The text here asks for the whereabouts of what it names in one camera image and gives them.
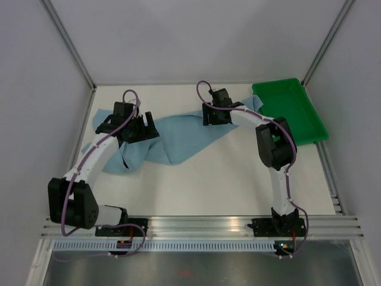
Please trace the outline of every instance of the blue cloth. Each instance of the blue cloth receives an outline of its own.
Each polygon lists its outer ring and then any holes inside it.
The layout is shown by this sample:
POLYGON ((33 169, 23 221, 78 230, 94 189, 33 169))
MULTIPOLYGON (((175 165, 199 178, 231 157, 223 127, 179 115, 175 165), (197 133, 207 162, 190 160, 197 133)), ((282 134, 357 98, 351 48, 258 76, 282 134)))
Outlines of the blue cloth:
MULTIPOLYGON (((242 103, 255 111, 262 106, 256 96, 242 103)), ((92 122, 94 130, 112 113, 111 110, 99 109, 92 122)), ((155 126, 160 137, 133 144, 124 143, 103 171, 113 174, 134 172, 144 160, 166 165, 180 164, 237 127, 233 124, 203 126, 201 110, 163 117, 155 120, 155 126), (124 166, 123 159, 129 168, 124 166)))

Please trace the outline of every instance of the white work surface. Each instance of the white work surface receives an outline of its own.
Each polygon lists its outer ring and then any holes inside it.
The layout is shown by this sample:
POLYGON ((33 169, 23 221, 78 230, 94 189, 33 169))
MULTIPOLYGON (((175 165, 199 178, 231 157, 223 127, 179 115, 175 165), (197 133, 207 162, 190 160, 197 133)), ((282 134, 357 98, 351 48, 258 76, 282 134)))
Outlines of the white work surface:
MULTIPOLYGON (((250 85, 213 85, 222 87, 233 101, 251 94, 250 85)), ((154 119, 201 109, 195 85, 100 86, 82 147, 93 140, 92 119, 97 110, 112 110, 114 102, 121 101, 129 88, 138 93, 141 112, 151 111, 154 119)), ((201 91, 209 98, 205 86, 201 91)), ((126 95, 126 101, 131 98, 133 94, 126 95)), ((291 173, 291 194, 297 204, 312 215, 335 215, 314 144, 298 147, 291 173)), ((98 204, 125 207, 130 215, 147 216, 270 215, 273 196, 270 174, 259 158, 255 133, 241 127, 180 165, 145 161, 129 175, 102 172, 93 193, 98 204)))

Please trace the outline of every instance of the plastic container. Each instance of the plastic container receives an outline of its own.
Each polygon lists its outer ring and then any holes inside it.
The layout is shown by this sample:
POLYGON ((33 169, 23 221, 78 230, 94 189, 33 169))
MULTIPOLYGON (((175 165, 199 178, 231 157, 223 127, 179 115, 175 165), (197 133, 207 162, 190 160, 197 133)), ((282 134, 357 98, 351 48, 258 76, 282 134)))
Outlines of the plastic container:
POLYGON ((326 128, 298 79, 255 83, 252 90, 263 102, 260 113, 287 119, 297 145, 328 138, 326 128))

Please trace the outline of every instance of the wall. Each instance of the wall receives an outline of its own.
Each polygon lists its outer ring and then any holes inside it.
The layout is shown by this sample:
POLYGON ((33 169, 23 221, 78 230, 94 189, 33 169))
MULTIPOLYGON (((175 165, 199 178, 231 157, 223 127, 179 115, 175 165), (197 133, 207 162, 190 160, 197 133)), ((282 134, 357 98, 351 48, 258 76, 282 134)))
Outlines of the wall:
POLYGON ((344 0, 52 0, 98 84, 298 77, 344 0))
POLYGON ((357 1, 308 89, 328 128, 339 191, 381 269, 381 2, 357 1))
POLYGON ((66 170, 89 98, 39 1, 0 9, 0 281, 24 285, 47 215, 47 184, 66 170))

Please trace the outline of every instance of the light blue fabric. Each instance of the light blue fabric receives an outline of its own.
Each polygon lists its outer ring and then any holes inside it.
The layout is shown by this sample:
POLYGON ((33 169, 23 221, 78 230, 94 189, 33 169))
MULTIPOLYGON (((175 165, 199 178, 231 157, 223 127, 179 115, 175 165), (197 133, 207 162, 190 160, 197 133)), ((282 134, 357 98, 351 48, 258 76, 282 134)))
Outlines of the light blue fabric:
MULTIPOLYGON (((261 100, 256 96, 242 103, 255 111, 262 106, 261 100)), ((112 114, 111 110, 97 111, 92 122, 94 130, 109 114, 112 114)), ((233 124, 203 126, 201 110, 163 117, 155 120, 155 126, 160 137, 133 144, 124 143, 110 158, 103 171, 113 174, 134 172, 144 160, 166 165, 180 164, 237 127, 233 124)))

